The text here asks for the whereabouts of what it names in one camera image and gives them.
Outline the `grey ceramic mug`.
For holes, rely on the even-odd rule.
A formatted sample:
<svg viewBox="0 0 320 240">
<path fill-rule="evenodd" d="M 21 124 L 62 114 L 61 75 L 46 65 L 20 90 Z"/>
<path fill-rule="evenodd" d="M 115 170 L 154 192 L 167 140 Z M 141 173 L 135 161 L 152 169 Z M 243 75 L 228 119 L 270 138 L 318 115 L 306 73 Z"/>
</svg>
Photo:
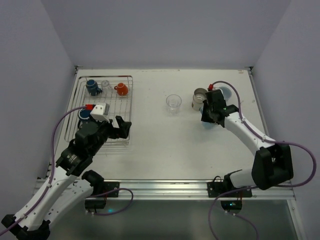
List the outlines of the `grey ceramic mug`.
<svg viewBox="0 0 320 240">
<path fill-rule="evenodd" d="M 225 86 L 220 86 L 219 89 L 221 90 L 223 94 L 224 100 L 227 102 L 232 97 L 232 91 Z"/>
</svg>

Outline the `light blue cup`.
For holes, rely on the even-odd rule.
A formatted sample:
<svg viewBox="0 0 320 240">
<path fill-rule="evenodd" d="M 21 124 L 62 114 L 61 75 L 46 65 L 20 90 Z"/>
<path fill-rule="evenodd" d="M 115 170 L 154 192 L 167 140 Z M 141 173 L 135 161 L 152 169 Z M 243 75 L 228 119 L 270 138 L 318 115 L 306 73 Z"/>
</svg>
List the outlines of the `light blue cup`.
<svg viewBox="0 0 320 240">
<path fill-rule="evenodd" d="M 204 121 L 201 121 L 201 124 L 206 130 L 211 130 L 218 125 L 217 123 L 204 122 Z"/>
</svg>

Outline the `dark blue mug front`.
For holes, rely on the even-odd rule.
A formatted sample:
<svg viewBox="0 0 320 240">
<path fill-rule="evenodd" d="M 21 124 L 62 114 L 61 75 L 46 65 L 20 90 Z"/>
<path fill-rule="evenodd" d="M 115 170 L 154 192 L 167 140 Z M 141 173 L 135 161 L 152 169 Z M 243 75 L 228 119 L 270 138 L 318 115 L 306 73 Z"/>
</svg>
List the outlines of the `dark blue mug front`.
<svg viewBox="0 0 320 240">
<path fill-rule="evenodd" d="M 88 109 L 81 109 L 77 116 L 80 121 L 88 121 L 91 117 L 91 111 Z"/>
</svg>

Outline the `clear plastic cup front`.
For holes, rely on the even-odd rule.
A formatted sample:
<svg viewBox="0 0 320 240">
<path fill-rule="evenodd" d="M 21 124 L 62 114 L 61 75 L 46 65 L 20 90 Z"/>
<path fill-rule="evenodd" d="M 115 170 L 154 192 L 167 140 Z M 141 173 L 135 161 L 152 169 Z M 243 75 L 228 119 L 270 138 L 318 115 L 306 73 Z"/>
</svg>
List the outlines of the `clear plastic cup front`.
<svg viewBox="0 0 320 240">
<path fill-rule="evenodd" d="M 182 105 L 182 98 L 177 94 L 171 94 L 166 98 L 167 111 L 171 115 L 178 114 Z"/>
</svg>

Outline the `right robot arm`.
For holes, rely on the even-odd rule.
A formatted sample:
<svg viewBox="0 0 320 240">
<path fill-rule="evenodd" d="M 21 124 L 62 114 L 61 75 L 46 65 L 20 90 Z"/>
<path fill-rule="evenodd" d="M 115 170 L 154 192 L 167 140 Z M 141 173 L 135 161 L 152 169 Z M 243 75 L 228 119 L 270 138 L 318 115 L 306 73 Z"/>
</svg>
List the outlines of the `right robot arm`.
<svg viewBox="0 0 320 240">
<path fill-rule="evenodd" d="M 291 148 L 278 144 L 274 139 L 258 131 L 240 113 L 235 105 L 227 105 L 221 90 L 206 92 L 201 120 L 220 125 L 233 133 L 252 153 L 251 168 L 226 174 L 219 182 L 213 181 L 213 189 L 219 194 L 245 187 L 267 190 L 294 176 Z"/>
</svg>

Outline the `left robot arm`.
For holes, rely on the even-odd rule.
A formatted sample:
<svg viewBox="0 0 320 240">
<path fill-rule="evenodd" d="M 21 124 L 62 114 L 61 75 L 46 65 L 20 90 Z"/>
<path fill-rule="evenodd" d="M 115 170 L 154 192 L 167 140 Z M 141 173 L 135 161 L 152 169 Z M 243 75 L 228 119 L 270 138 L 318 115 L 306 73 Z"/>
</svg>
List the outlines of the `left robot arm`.
<svg viewBox="0 0 320 240">
<path fill-rule="evenodd" d="M 50 176 L 17 213 L 1 221 L 7 232 L 18 240 L 46 240 L 50 227 L 63 212 L 89 196 L 106 196 L 104 178 L 86 170 L 108 139 L 126 139 L 132 123 L 116 116 L 117 127 L 110 121 L 90 121 L 76 132 L 62 151 Z"/>
</svg>

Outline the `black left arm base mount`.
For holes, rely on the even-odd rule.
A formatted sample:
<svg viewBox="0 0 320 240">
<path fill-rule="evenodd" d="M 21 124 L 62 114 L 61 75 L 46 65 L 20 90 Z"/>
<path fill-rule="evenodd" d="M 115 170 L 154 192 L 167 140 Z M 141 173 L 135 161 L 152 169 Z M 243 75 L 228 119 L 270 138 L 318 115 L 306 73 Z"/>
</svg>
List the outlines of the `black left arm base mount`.
<svg viewBox="0 0 320 240">
<path fill-rule="evenodd" d="M 98 188 L 93 190 L 92 196 L 97 198 L 117 198 L 120 188 L 119 181 L 104 181 Z"/>
</svg>

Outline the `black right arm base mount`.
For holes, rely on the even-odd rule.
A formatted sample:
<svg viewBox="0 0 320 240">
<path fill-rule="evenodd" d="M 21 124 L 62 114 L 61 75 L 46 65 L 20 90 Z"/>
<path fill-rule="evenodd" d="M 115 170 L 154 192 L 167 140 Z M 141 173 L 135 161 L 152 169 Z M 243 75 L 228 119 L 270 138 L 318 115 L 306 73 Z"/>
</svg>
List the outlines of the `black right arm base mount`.
<svg viewBox="0 0 320 240">
<path fill-rule="evenodd" d="M 216 176 L 213 180 L 207 182 L 206 187 L 209 198 L 216 198 L 223 193 L 230 192 L 236 189 L 229 183 L 224 183 L 224 179 L 220 176 Z M 224 198 L 251 198 L 252 196 L 252 191 L 249 189 L 239 192 L 228 193 L 224 196 Z"/>
</svg>

